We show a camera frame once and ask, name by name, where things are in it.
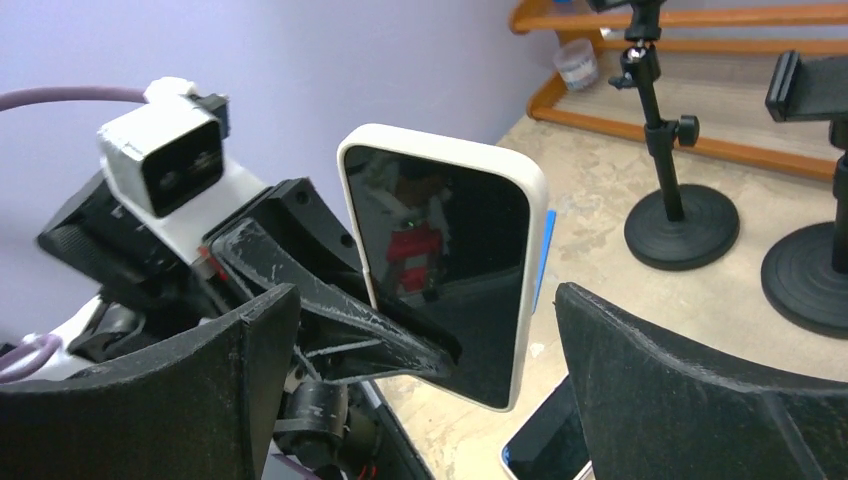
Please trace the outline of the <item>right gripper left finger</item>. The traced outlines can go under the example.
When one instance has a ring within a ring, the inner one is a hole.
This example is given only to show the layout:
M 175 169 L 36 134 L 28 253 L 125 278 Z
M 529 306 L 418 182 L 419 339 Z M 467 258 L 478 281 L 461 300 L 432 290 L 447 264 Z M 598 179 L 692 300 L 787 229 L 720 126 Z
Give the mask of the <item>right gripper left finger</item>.
M 1 390 L 5 479 L 258 479 L 300 318 L 283 284 L 61 381 Z

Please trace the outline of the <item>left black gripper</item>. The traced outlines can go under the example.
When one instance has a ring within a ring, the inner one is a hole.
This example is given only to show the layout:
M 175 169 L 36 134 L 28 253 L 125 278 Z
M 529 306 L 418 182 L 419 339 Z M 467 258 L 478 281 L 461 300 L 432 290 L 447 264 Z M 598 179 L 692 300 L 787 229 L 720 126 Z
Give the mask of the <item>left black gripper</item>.
M 449 352 L 361 302 L 349 232 L 307 178 L 260 191 L 200 240 L 199 267 L 181 259 L 96 174 L 48 221 L 38 247 L 136 310 L 224 313 L 292 284 L 303 331 L 295 356 L 312 378 L 355 383 L 396 375 L 444 378 Z

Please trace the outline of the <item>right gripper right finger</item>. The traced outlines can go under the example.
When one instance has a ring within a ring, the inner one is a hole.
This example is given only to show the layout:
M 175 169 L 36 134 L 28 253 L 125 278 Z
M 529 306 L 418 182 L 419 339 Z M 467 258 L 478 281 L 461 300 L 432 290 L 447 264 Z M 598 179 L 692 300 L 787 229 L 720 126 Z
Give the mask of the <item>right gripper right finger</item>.
M 754 363 L 584 287 L 555 311 L 599 479 L 843 479 L 847 386 Z

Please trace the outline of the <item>blue case phone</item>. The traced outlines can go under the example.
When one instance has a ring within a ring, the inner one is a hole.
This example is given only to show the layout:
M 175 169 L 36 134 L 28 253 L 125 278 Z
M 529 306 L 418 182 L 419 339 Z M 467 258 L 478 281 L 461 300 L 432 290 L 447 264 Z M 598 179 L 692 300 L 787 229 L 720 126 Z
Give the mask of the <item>blue case phone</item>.
M 584 480 L 593 474 L 568 375 L 505 443 L 501 464 L 517 480 Z

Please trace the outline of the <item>white case phone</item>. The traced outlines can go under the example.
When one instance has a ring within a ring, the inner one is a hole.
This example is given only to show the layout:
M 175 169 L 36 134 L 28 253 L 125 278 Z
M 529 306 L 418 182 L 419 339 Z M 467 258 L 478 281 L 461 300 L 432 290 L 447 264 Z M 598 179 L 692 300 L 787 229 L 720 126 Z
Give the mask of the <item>white case phone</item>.
M 337 149 L 370 304 L 397 304 L 458 344 L 425 381 L 497 411 L 518 397 L 548 212 L 523 153 L 378 123 Z

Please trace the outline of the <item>black tall phone stand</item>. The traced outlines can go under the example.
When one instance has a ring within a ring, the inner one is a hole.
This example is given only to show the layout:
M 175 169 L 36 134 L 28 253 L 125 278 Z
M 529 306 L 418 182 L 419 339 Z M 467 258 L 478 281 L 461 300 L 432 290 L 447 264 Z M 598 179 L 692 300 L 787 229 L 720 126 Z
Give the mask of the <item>black tall phone stand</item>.
M 661 38 L 661 1 L 628 1 L 632 16 L 625 29 L 630 46 L 620 56 L 622 74 L 609 79 L 618 90 L 638 91 L 645 144 L 652 157 L 659 189 L 642 198 L 628 214 L 623 234 L 633 256 L 664 271 L 686 271 L 706 266 L 734 245 L 740 218 L 723 193 L 698 184 L 678 182 L 673 149 L 696 144 L 699 119 L 683 115 L 662 118 L 654 83 L 661 76 L 655 42 Z

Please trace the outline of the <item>black round-base phone stand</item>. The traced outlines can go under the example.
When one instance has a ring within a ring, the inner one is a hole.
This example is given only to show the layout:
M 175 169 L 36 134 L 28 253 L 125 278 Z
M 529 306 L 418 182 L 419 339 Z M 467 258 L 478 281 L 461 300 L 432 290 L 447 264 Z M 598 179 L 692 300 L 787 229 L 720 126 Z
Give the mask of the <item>black round-base phone stand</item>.
M 830 186 L 798 190 L 782 217 L 793 231 L 771 246 L 760 269 L 764 297 L 788 321 L 835 338 L 847 335 L 847 58 L 777 60 L 765 106 L 777 123 L 825 123 L 839 153 Z

